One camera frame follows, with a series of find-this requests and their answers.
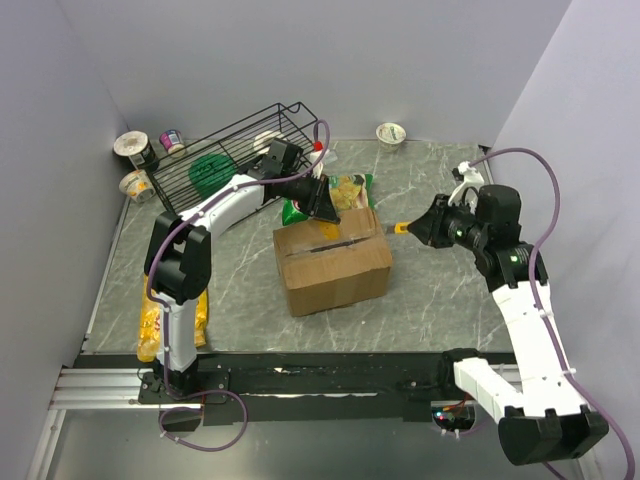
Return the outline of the green Chuba cassava chips bag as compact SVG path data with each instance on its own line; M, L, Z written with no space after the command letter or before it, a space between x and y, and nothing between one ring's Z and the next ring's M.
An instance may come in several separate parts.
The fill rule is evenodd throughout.
M331 175L328 177L331 201L338 213L364 207L375 207L371 190L374 175L371 173L357 173L352 175ZM286 200L281 211L283 226L307 220L295 201Z

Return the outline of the yellow utility knife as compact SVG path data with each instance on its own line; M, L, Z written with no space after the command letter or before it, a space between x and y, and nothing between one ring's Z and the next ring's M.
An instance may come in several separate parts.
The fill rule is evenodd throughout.
M407 234L408 233L409 222L397 222L394 224L390 224L386 227L387 234Z

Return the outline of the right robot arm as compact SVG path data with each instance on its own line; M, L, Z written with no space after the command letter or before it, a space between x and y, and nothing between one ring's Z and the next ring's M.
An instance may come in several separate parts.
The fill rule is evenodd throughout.
M582 457L609 432L603 415L567 380L552 319L542 259L521 241L519 193L508 186L478 190L477 204L454 205L438 194L408 230L434 248L470 251L506 324L521 386L513 387L477 351L443 355L437 386L446 397L469 394L498 426L500 445L514 465Z

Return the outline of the brown cardboard express box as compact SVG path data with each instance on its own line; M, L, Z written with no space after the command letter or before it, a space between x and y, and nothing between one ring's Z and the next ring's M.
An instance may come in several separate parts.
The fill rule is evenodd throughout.
M384 296L392 254L369 207L346 210L340 222L316 219L273 232L289 312L302 317Z

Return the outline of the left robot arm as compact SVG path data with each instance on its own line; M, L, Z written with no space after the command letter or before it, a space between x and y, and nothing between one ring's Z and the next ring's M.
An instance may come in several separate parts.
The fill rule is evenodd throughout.
M196 206L166 211L154 223L144 271L147 296L161 308L160 346L154 372L174 401L191 399L198 389L195 313L212 274L215 241L231 226L276 198L292 200L309 217L338 224L324 152L302 172L301 147L281 138L268 151L232 175L222 189Z

